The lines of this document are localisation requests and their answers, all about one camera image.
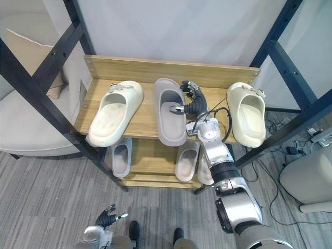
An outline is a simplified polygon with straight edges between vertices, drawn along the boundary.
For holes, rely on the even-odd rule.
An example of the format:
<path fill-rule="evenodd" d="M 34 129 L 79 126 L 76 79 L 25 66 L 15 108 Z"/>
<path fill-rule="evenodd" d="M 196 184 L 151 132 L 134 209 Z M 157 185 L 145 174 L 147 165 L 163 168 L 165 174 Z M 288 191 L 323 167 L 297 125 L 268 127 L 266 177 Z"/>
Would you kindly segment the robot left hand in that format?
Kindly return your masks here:
<path fill-rule="evenodd" d="M 124 219 L 128 217 L 128 213 L 122 213 L 120 215 L 112 214 L 113 211 L 116 210 L 116 205 L 111 204 L 109 205 L 96 219 L 95 225 L 100 226 L 102 228 L 106 228 L 108 226 L 111 226 L 116 221 Z"/>

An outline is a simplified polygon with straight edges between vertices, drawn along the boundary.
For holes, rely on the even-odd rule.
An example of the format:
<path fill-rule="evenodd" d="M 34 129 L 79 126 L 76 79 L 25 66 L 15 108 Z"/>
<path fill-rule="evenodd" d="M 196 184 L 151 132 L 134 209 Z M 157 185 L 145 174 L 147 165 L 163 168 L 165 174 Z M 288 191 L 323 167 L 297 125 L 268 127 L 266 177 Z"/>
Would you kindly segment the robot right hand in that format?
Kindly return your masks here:
<path fill-rule="evenodd" d="M 200 86 L 191 80 L 184 80 L 180 89 L 191 98 L 192 102 L 186 105 L 173 105 L 169 111 L 175 114 L 194 114 L 197 117 L 208 111 L 207 102 Z"/>

